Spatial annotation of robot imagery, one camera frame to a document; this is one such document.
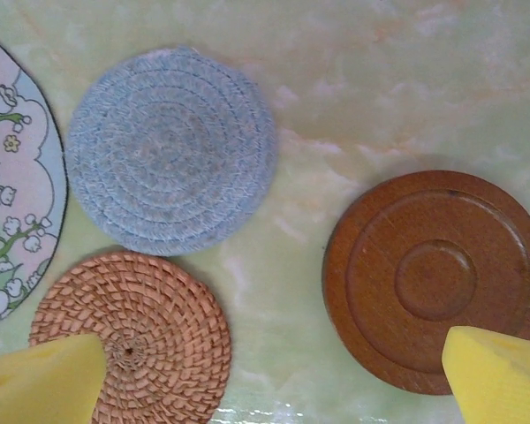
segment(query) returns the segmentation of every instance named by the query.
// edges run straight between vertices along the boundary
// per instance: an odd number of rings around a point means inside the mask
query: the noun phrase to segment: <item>rattan weave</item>
[[[67,272],[39,305],[30,344],[81,333],[102,339],[109,364],[93,423],[200,423],[217,408],[228,326],[208,288],[172,263],[112,253]]]

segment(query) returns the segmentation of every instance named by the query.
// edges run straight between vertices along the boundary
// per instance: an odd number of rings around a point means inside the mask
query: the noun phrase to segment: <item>blue woven coaster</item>
[[[82,207],[122,246],[188,254],[259,207],[276,144],[253,82],[191,49],[163,49],[88,90],[69,129],[67,172]]]

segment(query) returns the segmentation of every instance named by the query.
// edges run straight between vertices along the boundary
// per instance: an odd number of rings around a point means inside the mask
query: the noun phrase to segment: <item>marble surface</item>
[[[530,213],[530,0],[0,0],[0,42],[40,83],[61,133],[107,68],[188,44],[260,83],[281,157],[269,197],[219,246],[175,258],[231,324],[214,423],[461,423],[453,397],[403,392],[359,366],[326,314],[320,271],[338,217],[414,170],[471,172]],[[113,249],[73,197],[46,281],[0,323],[27,345],[48,285]]]

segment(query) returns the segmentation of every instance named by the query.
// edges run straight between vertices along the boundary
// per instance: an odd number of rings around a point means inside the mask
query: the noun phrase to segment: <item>coaster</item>
[[[35,314],[30,345],[93,333],[108,373],[93,422],[207,422],[230,373],[222,310],[208,288],[155,257],[113,253],[54,284]]]
[[[257,86],[188,48],[118,64],[74,112],[67,169],[121,245],[188,254],[229,237],[273,178],[276,134]]]
[[[0,321],[42,280],[57,247],[66,189],[47,103],[0,47]]]
[[[450,394],[441,361],[450,327],[530,340],[530,216],[471,175],[392,179],[337,224],[323,290],[339,336],[368,371],[400,389]]]

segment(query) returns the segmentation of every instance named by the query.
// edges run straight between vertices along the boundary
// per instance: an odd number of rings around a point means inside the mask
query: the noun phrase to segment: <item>round rattan coaster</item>
[[[125,248],[213,246],[259,207],[276,167],[259,88],[196,51],[160,49],[108,70],[72,117],[67,173],[81,206]]]
[[[451,393],[450,327],[530,340],[530,216],[480,178],[426,171],[365,193],[334,230],[324,298],[350,353],[401,389]]]
[[[71,334],[103,341],[108,373],[93,422],[207,422],[223,396],[231,341],[208,288],[135,253],[84,261],[39,305],[30,345]]]

